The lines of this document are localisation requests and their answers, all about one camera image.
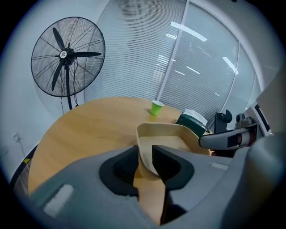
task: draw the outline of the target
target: cardboard tray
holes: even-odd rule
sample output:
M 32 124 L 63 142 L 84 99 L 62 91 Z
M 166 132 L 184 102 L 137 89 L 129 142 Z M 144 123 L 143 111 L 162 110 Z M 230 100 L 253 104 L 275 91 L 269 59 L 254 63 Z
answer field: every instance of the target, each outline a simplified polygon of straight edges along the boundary
M 152 164 L 152 145 L 163 145 L 182 151 L 209 155 L 209 149 L 198 144 L 199 137 L 187 127 L 170 123 L 142 123 L 136 128 L 139 147 L 139 171 L 147 179 L 158 179 Z

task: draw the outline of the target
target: paper cup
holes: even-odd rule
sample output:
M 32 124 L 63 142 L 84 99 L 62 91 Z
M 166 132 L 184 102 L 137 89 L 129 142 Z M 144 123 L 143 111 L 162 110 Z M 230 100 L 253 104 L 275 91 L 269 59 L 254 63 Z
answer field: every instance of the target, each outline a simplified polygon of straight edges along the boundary
M 151 108 L 151 112 L 150 112 L 151 115 L 157 116 L 163 106 L 164 106 L 164 104 L 161 103 L 160 101 L 153 100 L 152 101 L 152 108 Z

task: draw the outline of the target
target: fan stand pole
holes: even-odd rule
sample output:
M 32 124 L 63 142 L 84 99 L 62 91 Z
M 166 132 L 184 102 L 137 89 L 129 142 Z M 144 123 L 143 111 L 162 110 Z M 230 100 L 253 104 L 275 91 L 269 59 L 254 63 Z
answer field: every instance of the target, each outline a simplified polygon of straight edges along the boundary
M 69 71 L 69 66 L 65 64 L 65 69 L 67 71 L 66 73 L 66 84 L 67 84 L 67 102 L 68 106 L 70 107 L 70 110 L 72 109 L 72 101 L 71 101 L 71 94 L 70 94 L 70 71 Z

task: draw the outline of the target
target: wooden table top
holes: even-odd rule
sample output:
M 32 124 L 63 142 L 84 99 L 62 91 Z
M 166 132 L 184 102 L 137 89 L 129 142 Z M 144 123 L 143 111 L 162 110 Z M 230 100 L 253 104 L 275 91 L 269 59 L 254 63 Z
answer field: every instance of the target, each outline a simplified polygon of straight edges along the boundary
M 175 123 L 181 111 L 164 106 L 157 117 L 150 115 L 151 100 L 112 97 L 80 105 L 59 118 L 39 143 L 29 172 L 29 193 L 70 163 L 83 157 L 136 144 L 136 127 L 145 122 Z M 136 171 L 134 186 L 139 204 L 160 223 L 164 184 L 148 181 Z

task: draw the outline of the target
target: white wall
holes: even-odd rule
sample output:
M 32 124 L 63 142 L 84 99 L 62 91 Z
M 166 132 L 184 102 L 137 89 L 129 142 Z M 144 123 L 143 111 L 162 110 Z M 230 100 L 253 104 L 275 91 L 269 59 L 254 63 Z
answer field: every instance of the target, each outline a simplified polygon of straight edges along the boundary
M 284 46 L 264 15 L 246 1 L 190 0 L 218 18 L 249 56 L 261 90 L 276 76 L 285 59 Z
M 43 93 L 32 77 L 30 62 L 37 39 L 47 27 L 65 17 L 79 16 L 97 23 L 108 3 L 109 0 L 39 1 L 6 44 L 0 62 L 0 148 L 6 150 L 2 150 L 0 156 L 8 180 L 24 155 L 62 115 L 60 98 Z M 84 102 L 83 93 L 77 97 L 79 103 Z M 63 106 L 65 112 L 68 111 L 66 98 L 63 98 Z M 22 137 L 23 149 L 12 138 L 15 132 Z

